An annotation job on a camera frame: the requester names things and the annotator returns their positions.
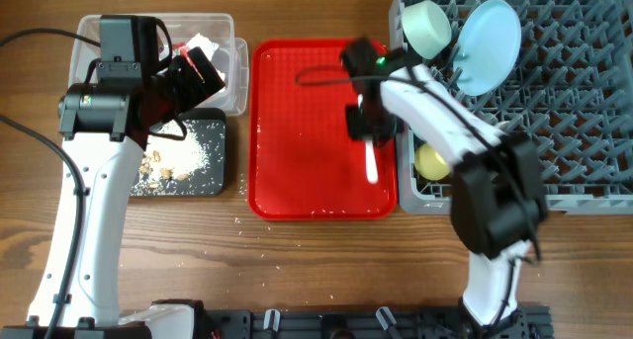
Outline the clear plastic bin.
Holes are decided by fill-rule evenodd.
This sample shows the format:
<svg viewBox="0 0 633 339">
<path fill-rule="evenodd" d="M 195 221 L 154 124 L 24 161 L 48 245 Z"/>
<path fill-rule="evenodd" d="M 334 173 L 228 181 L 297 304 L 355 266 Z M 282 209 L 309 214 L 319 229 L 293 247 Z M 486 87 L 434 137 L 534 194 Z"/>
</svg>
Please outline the clear plastic bin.
<svg viewBox="0 0 633 339">
<path fill-rule="evenodd" d="M 228 117 L 237 117 L 246 110 L 249 85 L 248 48 L 244 39 L 234 34 L 234 22 L 226 13 L 141 13 L 162 20 L 175 45 L 185 43 L 190 47 L 201 44 L 189 43 L 200 35 L 213 43 L 213 52 L 207 53 L 211 64 L 222 77 L 226 86 L 197 109 L 217 108 Z M 101 15 L 84 16 L 77 34 L 93 41 L 100 39 Z M 100 49 L 94 45 L 75 41 L 70 58 L 67 85 L 83 82 L 88 64 L 100 57 Z"/>
</svg>

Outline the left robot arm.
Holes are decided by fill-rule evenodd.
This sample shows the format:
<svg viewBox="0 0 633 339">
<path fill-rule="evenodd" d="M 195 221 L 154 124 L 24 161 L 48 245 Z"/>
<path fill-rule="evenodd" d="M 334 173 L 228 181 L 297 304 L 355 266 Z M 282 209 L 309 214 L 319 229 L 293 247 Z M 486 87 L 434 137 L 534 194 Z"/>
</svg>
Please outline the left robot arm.
<svg viewBox="0 0 633 339">
<path fill-rule="evenodd" d="M 159 46 L 168 33 L 151 16 L 104 15 L 100 50 L 85 79 L 58 105 L 61 144 L 8 118 L 63 162 L 59 205 L 45 273 L 27 314 L 45 337 L 86 323 L 119 323 L 118 266 L 126 212 L 147 142 L 159 123 L 181 121 L 225 87 L 212 64 L 218 46 L 195 35 Z"/>
</svg>

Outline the red snack wrapper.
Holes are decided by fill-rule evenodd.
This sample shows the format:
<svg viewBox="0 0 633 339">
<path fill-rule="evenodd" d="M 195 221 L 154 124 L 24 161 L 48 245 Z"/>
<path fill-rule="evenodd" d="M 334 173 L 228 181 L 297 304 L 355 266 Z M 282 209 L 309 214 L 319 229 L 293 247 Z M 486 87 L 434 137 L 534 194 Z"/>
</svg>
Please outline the red snack wrapper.
<svg viewBox="0 0 633 339">
<path fill-rule="evenodd" d="M 187 60 L 190 65 L 194 65 L 191 58 L 189 57 L 190 48 L 187 46 L 185 42 L 175 43 L 171 48 L 172 54 L 174 56 L 182 56 Z"/>
</svg>

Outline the grey dishwasher rack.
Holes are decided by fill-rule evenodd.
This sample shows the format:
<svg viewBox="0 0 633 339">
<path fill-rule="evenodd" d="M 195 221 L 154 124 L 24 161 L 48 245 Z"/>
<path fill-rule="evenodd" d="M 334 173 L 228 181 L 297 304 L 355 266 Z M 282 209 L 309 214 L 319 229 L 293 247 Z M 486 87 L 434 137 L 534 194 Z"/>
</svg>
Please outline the grey dishwasher rack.
<svg viewBox="0 0 633 339">
<path fill-rule="evenodd" d="M 405 8 L 393 0 L 390 44 L 407 45 Z M 454 34 L 488 0 L 430 0 Z M 479 97 L 465 94 L 446 50 L 432 75 L 487 123 L 536 143 L 548 207 L 569 214 L 632 211 L 632 0 L 503 0 L 522 27 L 507 79 Z"/>
</svg>

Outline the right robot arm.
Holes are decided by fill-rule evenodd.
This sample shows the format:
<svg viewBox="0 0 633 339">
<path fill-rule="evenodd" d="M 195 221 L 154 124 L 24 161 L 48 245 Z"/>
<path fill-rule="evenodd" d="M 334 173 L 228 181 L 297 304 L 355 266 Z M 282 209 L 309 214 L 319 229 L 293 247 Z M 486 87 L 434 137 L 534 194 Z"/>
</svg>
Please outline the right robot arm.
<svg viewBox="0 0 633 339">
<path fill-rule="evenodd" d="M 541 260 L 538 226 L 547 204 L 535 144 L 523 132 L 508 133 L 474 115 L 403 48 L 379 53 L 362 38 L 347 44 L 339 59 L 301 70 L 296 84 L 325 86 L 316 73 L 343 71 L 340 81 L 360 99 L 346 110 L 351 139 L 379 145 L 410 129 L 439 154 L 451 175 L 451 224 L 470 252 L 461 305 L 481 333 L 501 331 L 517 311 L 527 254 Z"/>
</svg>

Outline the light blue plate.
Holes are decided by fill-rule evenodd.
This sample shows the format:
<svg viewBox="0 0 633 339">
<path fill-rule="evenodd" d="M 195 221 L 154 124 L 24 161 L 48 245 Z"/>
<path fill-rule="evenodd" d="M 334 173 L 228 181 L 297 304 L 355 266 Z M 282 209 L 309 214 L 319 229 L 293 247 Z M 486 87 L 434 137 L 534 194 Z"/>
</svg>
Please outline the light blue plate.
<svg viewBox="0 0 633 339">
<path fill-rule="evenodd" d="M 464 24 L 453 62 L 461 74 L 458 88 L 468 96 L 481 96 L 497 88 L 518 58 L 522 29 L 514 9 L 504 0 L 482 3 Z"/>
</svg>

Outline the red serving tray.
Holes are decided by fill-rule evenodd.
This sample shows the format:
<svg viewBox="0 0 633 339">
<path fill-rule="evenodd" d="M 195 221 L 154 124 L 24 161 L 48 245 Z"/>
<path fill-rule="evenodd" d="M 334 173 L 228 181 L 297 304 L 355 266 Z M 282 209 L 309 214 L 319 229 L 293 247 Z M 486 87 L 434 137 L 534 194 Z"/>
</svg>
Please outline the red serving tray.
<svg viewBox="0 0 633 339">
<path fill-rule="evenodd" d="M 303 87 L 344 78 L 347 39 L 270 40 L 252 55 L 247 203 L 270 221 L 369 220 L 398 203 L 396 151 L 375 151 L 378 180 L 366 177 L 365 145 L 349 138 L 345 109 L 357 103 L 349 84 Z"/>
</svg>

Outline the white plastic fork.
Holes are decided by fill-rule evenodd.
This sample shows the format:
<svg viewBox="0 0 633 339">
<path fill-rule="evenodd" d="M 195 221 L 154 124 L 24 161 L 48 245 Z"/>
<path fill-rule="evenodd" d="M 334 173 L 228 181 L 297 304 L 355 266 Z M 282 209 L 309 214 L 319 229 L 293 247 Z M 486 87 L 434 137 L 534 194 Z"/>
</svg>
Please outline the white plastic fork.
<svg viewBox="0 0 633 339">
<path fill-rule="evenodd" d="M 373 140 L 371 138 L 366 138 L 364 140 L 365 143 L 365 171 L 366 178 L 370 184 L 377 184 L 379 180 L 377 162 L 375 156 L 375 150 L 373 145 Z"/>
</svg>

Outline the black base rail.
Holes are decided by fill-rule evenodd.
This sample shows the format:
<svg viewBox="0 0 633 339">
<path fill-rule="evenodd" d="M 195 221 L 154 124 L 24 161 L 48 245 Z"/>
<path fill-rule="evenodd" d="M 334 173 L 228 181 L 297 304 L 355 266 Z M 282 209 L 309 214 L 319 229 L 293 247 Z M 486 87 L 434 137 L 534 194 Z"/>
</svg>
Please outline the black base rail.
<svg viewBox="0 0 633 339">
<path fill-rule="evenodd" d="M 459 306 L 397 311 L 205 310 L 190 300 L 158 300 L 124 316 L 122 325 L 142 323 L 153 338 L 517 338 L 554 339 L 550 308 L 520 305 L 492 330 L 478 328 Z"/>
</svg>

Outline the yellow cup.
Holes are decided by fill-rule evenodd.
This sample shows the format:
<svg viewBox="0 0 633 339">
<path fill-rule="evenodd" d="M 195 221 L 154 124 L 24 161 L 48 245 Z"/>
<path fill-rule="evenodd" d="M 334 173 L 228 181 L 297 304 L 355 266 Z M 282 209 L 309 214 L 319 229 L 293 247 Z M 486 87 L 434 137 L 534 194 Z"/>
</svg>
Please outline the yellow cup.
<svg viewBox="0 0 633 339">
<path fill-rule="evenodd" d="M 430 181 L 441 180 L 450 173 L 449 166 L 428 143 L 416 149 L 414 169 L 422 178 Z"/>
</svg>

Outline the green bowl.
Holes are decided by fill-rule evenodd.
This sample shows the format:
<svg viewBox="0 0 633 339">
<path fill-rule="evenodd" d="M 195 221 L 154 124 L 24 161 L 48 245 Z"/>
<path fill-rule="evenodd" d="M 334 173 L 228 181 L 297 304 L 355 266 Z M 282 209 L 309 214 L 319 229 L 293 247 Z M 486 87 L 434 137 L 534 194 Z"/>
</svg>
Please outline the green bowl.
<svg viewBox="0 0 633 339">
<path fill-rule="evenodd" d="M 426 59 L 433 59 L 452 40 L 448 17 L 430 0 L 405 7 L 402 25 L 408 45 Z"/>
</svg>

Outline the white napkin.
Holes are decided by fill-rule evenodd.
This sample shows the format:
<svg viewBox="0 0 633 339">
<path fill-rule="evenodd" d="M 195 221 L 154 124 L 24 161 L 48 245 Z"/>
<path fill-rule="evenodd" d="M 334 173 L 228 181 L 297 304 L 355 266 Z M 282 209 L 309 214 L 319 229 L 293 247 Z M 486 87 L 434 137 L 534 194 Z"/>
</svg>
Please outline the white napkin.
<svg viewBox="0 0 633 339">
<path fill-rule="evenodd" d="M 220 47 L 220 44 L 218 42 L 212 42 L 201 34 L 196 34 L 194 37 L 188 40 L 186 44 L 190 48 L 190 50 L 195 47 L 199 47 L 204 53 L 207 60 L 217 70 L 222 80 L 226 82 L 226 75 L 229 70 L 229 54 Z M 195 65 L 195 63 L 192 66 L 197 71 L 198 75 L 202 77 L 202 72 Z"/>
</svg>

